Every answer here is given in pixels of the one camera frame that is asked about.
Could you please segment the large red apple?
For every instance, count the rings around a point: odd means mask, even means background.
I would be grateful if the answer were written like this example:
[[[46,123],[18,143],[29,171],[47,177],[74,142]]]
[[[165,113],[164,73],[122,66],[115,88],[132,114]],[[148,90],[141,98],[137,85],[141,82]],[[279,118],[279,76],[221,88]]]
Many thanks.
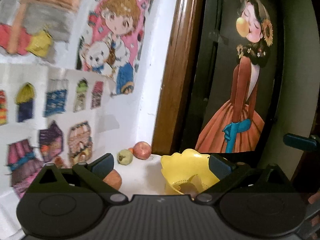
[[[103,181],[110,185],[112,188],[119,190],[122,185],[122,178],[120,174],[113,169],[104,179]]]

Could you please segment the yellow plastic fruit bowl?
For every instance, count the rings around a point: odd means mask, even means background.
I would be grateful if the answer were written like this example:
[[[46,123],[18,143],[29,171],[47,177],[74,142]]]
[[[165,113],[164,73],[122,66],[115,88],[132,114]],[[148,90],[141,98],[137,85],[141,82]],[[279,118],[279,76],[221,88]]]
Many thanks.
[[[161,173],[165,179],[164,192],[168,195],[182,195],[182,184],[190,184],[201,193],[220,180],[209,169],[208,154],[186,149],[182,153],[161,157]]]

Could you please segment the green guava fruit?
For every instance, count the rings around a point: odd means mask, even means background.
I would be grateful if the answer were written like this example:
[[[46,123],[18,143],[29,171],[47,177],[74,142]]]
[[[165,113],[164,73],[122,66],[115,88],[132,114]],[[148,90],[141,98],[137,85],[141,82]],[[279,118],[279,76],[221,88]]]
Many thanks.
[[[132,163],[133,154],[130,150],[123,149],[117,153],[117,162],[121,165],[129,165]]]

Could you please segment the girl in orange dress poster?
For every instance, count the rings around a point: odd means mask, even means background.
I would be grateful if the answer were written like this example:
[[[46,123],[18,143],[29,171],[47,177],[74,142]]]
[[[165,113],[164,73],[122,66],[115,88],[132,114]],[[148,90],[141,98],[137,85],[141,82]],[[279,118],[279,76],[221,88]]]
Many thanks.
[[[238,153],[255,150],[264,121],[255,111],[258,79],[273,44],[273,25],[260,0],[240,0],[236,29],[247,45],[238,45],[231,97],[201,131],[195,150],[201,153]]]

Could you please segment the small red apple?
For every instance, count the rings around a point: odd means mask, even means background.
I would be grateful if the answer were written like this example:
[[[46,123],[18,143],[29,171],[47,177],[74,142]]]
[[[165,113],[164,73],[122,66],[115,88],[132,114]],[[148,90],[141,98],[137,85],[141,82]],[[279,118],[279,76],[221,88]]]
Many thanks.
[[[133,147],[133,155],[138,159],[146,160],[151,154],[152,148],[147,142],[140,141]]]

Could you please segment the colourful houses drawing paper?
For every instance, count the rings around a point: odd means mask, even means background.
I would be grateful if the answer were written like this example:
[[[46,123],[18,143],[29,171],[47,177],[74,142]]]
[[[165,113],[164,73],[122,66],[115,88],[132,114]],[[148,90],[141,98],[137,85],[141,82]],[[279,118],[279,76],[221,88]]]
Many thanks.
[[[41,64],[1,64],[1,239],[18,239],[16,207],[45,164],[69,168],[105,153],[114,82]]]

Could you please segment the girl with bear drawing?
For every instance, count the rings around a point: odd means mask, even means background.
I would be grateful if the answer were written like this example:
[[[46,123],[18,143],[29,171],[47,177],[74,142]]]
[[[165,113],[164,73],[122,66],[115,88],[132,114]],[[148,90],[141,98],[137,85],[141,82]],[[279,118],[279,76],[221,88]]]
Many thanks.
[[[82,32],[76,69],[109,77],[113,95],[135,87],[150,0],[93,0]]]

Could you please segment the desk scene drawing paper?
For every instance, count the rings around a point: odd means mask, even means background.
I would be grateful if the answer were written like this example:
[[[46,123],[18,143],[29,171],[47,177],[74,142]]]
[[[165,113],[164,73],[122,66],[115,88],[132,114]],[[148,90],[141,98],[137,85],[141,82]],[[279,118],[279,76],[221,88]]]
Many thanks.
[[[55,64],[67,53],[81,0],[1,0],[1,62]]]

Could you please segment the brown wooden frame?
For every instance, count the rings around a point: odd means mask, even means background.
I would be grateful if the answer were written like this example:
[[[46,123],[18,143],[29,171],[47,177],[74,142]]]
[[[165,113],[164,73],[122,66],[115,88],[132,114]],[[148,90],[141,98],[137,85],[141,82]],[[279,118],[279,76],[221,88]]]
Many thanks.
[[[152,140],[152,151],[157,155],[175,152],[177,126],[196,56],[202,3],[203,0],[176,1]]]

